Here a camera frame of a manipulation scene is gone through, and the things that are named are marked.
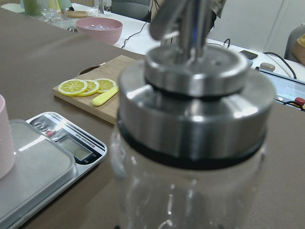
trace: green cup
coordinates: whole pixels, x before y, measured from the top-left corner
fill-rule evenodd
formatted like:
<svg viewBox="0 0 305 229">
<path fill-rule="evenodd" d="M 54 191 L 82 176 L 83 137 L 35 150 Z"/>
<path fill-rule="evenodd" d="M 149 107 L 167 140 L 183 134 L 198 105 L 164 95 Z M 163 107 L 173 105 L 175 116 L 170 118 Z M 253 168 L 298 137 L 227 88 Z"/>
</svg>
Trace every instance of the green cup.
<svg viewBox="0 0 305 229">
<path fill-rule="evenodd" d="M 37 0 L 24 0 L 24 12 L 30 16 L 41 16 Z"/>
</svg>

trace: chair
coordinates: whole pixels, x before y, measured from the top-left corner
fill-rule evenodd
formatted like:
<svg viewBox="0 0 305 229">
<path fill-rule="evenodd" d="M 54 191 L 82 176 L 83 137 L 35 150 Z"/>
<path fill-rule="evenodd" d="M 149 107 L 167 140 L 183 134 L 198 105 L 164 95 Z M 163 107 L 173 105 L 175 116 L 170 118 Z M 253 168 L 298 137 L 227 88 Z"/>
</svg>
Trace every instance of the chair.
<svg viewBox="0 0 305 229">
<path fill-rule="evenodd" d="M 296 39 L 301 37 L 302 35 L 305 34 L 305 23 L 302 25 L 296 27 L 294 30 L 291 31 L 287 45 L 286 45 L 286 50 L 284 54 L 284 58 L 290 61 L 298 62 L 296 58 L 290 53 L 290 49 L 292 48 L 293 44 L 296 42 Z"/>
<path fill-rule="evenodd" d="M 21 7 L 21 5 L 17 4 L 17 3 L 7 3 L 7 4 L 4 4 L 4 5 L 0 6 L 0 7 L 4 8 L 6 10 L 13 11 L 15 13 L 22 13 L 22 12 L 24 12 L 24 9 Z"/>
<path fill-rule="evenodd" d="M 151 0 L 112 0 L 111 12 L 141 21 L 151 20 Z"/>
</svg>

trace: knife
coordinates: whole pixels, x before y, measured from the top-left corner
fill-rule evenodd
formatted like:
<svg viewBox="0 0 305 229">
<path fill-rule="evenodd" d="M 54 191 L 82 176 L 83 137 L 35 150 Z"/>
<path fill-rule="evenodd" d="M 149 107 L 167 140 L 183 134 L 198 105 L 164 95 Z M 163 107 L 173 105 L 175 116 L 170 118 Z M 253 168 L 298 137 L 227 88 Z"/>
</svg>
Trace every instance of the knife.
<svg viewBox="0 0 305 229">
<path fill-rule="evenodd" d="M 118 91 L 119 91 L 119 86 L 115 86 L 112 89 L 109 89 L 108 91 L 100 94 L 99 96 L 96 96 L 94 99 L 92 99 L 91 103 L 93 106 L 101 106 L 105 102 L 107 102 L 111 97 L 117 94 Z"/>
</svg>

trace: metal dispenser spout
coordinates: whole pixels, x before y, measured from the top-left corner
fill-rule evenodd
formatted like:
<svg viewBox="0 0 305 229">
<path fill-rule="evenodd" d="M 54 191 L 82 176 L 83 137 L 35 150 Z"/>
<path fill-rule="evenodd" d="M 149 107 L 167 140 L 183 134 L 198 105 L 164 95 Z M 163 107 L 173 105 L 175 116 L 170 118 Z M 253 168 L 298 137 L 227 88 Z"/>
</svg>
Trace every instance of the metal dispenser spout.
<svg viewBox="0 0 305 229">
<path fill-rule="evenodd" d="M 264 157 L 272 84 L 230 50 L 205 44 L 211 0 L 169 0 L 160 40 L 120 76 L 112 135 L 121 229 L 239 228 Z"/>
</svg>

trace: stainless steel lid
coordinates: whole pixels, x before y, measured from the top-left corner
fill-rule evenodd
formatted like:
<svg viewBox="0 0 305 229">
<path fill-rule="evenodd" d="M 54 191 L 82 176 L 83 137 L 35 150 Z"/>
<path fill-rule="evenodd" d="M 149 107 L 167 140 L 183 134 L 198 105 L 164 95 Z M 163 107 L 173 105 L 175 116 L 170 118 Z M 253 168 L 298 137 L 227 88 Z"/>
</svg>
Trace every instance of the stainless steel lid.
<svg viewBox="0 0 305 229">
<path fill-rule="evenodd" d="M 183 17 L 182 41 L 151 50 L 121 74 L 121 132 L 150 154 L 169 158 L 218 160 L 255 152 L 264 139 L 274 88 L 240 54 L 204 44 L 206 29 L 199 20 L 206 22 L 201 14 L 208 15 L 209 0 L 181 2 L 184 13 L 191 9 L 198 15 L 197 22 Z M 164 4 L 167 9 L 171 1 Z M 184 19 L 197 39 L 183 30 Z M 158 15 L 155 20 L 151 31 L 157 31 Z"/>
</svg>

